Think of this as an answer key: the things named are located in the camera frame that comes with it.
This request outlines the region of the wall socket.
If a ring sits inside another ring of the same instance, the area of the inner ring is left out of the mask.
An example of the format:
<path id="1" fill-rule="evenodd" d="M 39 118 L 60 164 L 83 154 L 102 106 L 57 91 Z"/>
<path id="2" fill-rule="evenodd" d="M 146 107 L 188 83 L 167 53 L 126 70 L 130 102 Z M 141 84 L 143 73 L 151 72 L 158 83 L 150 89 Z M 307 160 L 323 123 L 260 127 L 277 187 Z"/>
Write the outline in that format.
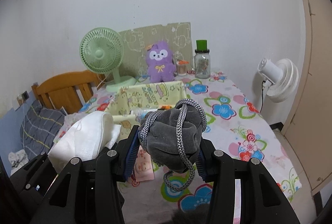
<path id="1" fill-rule="evenodd" d="M 21 96 L 22 96 L 22 100 L 23 100 L 24 102 L 29 98 L 29 94 L 28 94 L 27 91 L 23 92 Z"/>

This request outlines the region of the clear plastic swab pack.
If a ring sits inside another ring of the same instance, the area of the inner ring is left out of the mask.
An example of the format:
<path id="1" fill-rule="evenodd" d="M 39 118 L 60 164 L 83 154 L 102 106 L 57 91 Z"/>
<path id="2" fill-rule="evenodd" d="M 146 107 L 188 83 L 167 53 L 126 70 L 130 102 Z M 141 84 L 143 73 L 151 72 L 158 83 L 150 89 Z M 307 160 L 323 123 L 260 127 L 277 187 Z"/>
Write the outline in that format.
<path id="1" fill-rule="evenodd" d="M 136 121 L 140 122 L 145 115 L 147 115 L 150 112 L 155 112 L 157 109 L 142 109 L 142 108 L 136 108 L 130 111 L 130 115 L 134 115 Z"/>

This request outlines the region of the green tissue pack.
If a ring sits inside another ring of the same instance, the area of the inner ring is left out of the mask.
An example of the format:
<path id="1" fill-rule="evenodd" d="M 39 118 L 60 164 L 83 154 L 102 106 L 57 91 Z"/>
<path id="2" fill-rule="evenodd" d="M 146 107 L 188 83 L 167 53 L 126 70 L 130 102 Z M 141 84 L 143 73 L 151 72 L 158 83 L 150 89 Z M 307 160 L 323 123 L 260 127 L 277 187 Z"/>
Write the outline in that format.
<path id="1" fill-rule="evenodd" d="M 159 110 L 169 110 L 172 109 L 173 106 L 172 105 L 161 105 L 158 107 Z"/>

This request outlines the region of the crumpled white cloth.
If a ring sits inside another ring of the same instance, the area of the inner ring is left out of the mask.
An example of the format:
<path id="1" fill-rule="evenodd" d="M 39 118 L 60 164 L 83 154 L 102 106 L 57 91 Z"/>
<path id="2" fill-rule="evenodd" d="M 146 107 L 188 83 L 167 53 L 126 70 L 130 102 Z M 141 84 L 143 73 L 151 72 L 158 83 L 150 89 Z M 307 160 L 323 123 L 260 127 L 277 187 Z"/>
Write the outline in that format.
<path id="1" fill-rule="evenodd" d="M 21 168 L 29 162 L 28 155 L 24 149 L 19 150 L 18 152 L 10 152 L 8 155 L 11 168 Z"/>

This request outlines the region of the green cartoon cardboard panel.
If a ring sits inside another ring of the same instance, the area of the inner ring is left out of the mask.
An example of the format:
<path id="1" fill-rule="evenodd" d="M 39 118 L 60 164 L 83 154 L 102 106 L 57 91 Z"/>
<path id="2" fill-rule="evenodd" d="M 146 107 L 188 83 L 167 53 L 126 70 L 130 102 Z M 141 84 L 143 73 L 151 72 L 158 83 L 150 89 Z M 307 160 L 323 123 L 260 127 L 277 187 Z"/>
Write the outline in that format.
<path id="1" fill-rule="evenodd" d="M 119 73 L 122 76 L 143 76 L 148 73 L 145 56 L 148 48 L 165 41 L 173 52 L 173 59 L 191 61 L 192 38 L 189 22 L 153 25 L 119 32 L 124 42 L 124 58 Z"/>

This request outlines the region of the grey plaid pillow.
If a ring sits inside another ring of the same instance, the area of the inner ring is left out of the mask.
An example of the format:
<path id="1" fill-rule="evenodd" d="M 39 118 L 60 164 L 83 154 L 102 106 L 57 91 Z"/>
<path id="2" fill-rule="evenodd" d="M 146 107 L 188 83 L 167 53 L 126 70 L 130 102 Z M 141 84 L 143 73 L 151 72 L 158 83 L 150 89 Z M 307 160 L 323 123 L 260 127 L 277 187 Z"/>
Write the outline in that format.
<path id="1" fill-rule="evenodd" d="M 63 111 L 45 108 L 39 100 L 31 104 L 20 127 L 22 147 L 29 159 L 50 151 L 64 119 Z"/>

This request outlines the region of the green desk fan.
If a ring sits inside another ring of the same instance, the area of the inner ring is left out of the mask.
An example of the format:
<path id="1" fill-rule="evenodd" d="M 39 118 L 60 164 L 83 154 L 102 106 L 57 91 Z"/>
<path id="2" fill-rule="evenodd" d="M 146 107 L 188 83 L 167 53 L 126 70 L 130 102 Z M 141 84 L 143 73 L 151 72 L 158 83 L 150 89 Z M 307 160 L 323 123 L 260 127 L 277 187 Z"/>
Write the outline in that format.
<path id="1" fill-rule="evenodd" d="M 124 58 L 124 42 L 118 32 L 106 27 L 90 30 L 81 41 L 79 53 L 82 63 L 91 72 L 113 76 L 112 81 L 106 82 L 108 92 L 117 92 L 136 84 L 134 77 L 119 73 Z"/>

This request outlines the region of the pink wet wipes pack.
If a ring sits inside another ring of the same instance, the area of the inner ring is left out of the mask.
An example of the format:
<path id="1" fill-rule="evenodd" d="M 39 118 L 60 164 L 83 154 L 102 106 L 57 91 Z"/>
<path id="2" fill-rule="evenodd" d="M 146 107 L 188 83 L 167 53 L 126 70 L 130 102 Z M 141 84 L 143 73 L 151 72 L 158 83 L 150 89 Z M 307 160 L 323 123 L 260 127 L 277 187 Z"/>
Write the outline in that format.
<path id="1" fill-rule="evenodd" d="M 134 176 L 137 182 L 151 181 L 155 178 L 151 156 L 142 146 L 139 147 L 134 164 Z"/>

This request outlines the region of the white standing fan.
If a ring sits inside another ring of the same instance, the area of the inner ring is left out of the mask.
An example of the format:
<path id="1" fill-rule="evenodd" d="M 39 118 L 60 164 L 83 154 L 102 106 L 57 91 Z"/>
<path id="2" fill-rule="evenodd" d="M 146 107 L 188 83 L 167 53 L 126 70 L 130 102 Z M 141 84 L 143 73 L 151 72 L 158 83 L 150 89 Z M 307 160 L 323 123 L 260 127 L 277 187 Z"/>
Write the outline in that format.
<path id="1" fill-rule="evenodd" d="M 257 71 L 264 78 L 261 85 L 262 103 L 260 111 L 262 111 L 266 96 L 273 103 L 284 102 L 298 85 L 298 68 L 288 58 L 280 59 L 276 63 L 263 58 L 258 64 Z"/>

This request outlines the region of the floral tablecloth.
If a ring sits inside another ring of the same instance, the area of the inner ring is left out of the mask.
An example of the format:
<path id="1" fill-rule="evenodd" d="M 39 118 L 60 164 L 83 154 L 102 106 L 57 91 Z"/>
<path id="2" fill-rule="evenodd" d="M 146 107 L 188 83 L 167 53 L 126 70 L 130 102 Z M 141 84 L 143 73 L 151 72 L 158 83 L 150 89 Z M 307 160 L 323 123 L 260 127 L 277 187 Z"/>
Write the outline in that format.
<path id="1" fill-rule="evenodd" d="M 299 177 L 284 148 L 253 103 L 223 73 L 215 72 L 208 79 L 192 74 L 177 76 L 182 81 L 186 97 L 194 99 L 205 110 L 207 126 L 203 138 L 210 140 L 216 149 L 233 159 L 260 160 L 276 181 L 289 206 L 301 187 Z M 148 76 L 137 78 L 136 84 L 151 83 Z M 80 111 L 67 115 L 54 143 L 77 121 L 94 111 L 105 111 L 113 94 L 102 89 L 83 105 Z M 126 223 L 162 223 L 174 211 L 190 213 L 198 206 L 207 206 L 212 196 L 212 183 L 196 176 L 183 191 L 168 188 L 163 175 L 167 167 L 153 162 L 154 179 L 137 182 L 133 175 L 119 184 L 125 198 L 123 207 Z"/>

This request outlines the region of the yellow cartoon storage box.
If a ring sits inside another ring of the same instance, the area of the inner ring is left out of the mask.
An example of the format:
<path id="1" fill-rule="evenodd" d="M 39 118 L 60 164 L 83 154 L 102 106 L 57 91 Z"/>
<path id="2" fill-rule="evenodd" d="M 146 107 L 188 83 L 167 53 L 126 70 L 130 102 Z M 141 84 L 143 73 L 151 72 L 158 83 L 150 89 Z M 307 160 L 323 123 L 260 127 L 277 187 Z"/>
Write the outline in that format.
<path id="1" fill-rule="evenodd" d="M 158 109 L 161 105 L 172 105 L 186 98 L 182 81 L 136 84 L 121 88 L 109 102 L 106 112 L 112 115 L 115 124 L 120 125 L 119 140 L 127 138 L 134 125 L 139 125 L 130 111 L 136 108 Z"/>

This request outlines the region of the white towel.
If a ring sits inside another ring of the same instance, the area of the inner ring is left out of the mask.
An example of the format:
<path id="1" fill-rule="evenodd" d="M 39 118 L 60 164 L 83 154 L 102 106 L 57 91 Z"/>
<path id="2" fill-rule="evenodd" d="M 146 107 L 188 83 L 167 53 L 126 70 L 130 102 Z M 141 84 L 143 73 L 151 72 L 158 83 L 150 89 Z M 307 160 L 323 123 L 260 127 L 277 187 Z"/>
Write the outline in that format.
<path id="1" fill-rule="evenodd" d="M 82 161 L 95 159 L 103 148 L 111 149 L 120 136 L 121 125 L 114 123 L 111 114 L 94 111 L 74 123 L 54 143 L 48 159 L 60 173 L 74 157 Z"/>

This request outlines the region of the beige cabinet door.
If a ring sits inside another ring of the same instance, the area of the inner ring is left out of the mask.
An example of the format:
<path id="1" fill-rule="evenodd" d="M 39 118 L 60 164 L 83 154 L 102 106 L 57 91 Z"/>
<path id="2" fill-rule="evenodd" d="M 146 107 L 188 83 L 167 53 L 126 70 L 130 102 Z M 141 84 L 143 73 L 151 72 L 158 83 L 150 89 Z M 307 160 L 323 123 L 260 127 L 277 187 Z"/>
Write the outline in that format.
<path id="1" fill-rule="evenodd" d="M 331 1 L 302 1 L 304 61 L 282 134 L 316 194 L 331 182 Z"/>

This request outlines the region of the purple plush toy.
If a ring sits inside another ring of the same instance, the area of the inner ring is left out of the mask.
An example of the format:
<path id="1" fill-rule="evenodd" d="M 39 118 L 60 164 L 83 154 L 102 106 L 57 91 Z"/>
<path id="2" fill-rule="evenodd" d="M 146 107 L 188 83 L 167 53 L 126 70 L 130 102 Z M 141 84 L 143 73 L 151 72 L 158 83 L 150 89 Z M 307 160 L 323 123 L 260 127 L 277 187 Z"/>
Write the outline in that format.
<path id="1" fill-rule="evenodd" d="M 173 63 L 173 52 L 166 41 L 158 41 L 148 48 L 146 64 L 151 83 L 174 80 L 176 66 Z"/>

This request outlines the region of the grey pouch with braided cord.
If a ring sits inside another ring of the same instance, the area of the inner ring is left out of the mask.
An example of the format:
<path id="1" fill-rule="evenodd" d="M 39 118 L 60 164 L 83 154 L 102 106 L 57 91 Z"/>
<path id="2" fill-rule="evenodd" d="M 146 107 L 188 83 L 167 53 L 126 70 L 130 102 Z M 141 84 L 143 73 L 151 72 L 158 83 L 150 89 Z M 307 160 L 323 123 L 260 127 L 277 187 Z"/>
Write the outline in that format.
<path id="1" fill-rule="evenodd" d="M 171 190 L 180 192 L 192 183 L 206 125 L 205 111 L 193 99 L 181 99 L 168 110 L 150 111 L 141 120 L 140 144 L 154 163 L 169 169 L 163 180 Z"/>

